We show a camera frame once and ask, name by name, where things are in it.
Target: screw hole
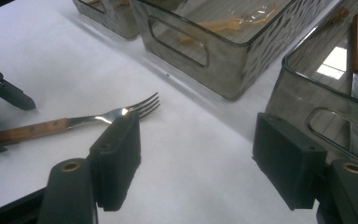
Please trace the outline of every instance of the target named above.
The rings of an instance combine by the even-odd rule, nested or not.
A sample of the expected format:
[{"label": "screw hole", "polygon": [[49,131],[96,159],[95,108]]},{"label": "screw hole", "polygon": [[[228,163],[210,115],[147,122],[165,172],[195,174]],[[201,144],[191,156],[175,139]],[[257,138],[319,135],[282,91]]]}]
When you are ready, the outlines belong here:
[{"label": "screw hole", "polygon": [[358,175],[358,165],[347,162],[343,166],[345,170]]},{"label": "screw hole", "polygon": [[61,167],[61,171],[63,171],[63,172],[72,172],[72,171],[77,170],[79,167],[80,167],[80,163],[79,163],[79,162],[77,162],[77,161],[71,161],[71,162],[68,162],[68,163],[64,164],[64,165]]}]

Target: white table surface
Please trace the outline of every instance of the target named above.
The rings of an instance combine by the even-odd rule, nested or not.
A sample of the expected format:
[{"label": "white table surface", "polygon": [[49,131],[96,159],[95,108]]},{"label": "white table surface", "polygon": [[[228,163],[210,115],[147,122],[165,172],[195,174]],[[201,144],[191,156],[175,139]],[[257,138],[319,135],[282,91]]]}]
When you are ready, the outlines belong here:
[{"label": "white table surface", "polygon": [[[118,212],[99,209],[100,223],[316,223],[317,203],[290,211],[252,160],[256,115],[285,53],[230,103],[147,52],[140,36],[124,40],[70,0],[16,0],[0,7],[0,71],[37,109],[0,99],[0,130],[99,114],[158,91],[160,108],[141,121],[143,159],[127,199]],[[8,146],[0,154],[0,206],[45,187],[55,164],[87,157],[106,127]]]}]

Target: plastic bin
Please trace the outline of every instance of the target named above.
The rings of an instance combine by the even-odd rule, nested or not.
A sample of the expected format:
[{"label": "plastic bin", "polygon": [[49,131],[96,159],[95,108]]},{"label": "plastic bin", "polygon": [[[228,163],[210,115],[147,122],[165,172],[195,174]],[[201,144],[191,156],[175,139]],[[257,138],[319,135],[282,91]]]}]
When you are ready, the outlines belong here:
[{"label": "plastic bin", "polygon": [[148,51],[231,101],[238,99],[329,3],[328,0],[130,2]]},{"label": "plastic bin", "polygon": [[133,39],[139,34],[128,0],[73,0],[73,2],[81,14],[125,39]]},{"label": "plastic bin", "polygon": [[351,126],[358,126],[350,63],[356,13],[358,1],[340,1],[284,57],[266,109],[327,148],[327,163],[340,158],[358,161],[351,148]]}]

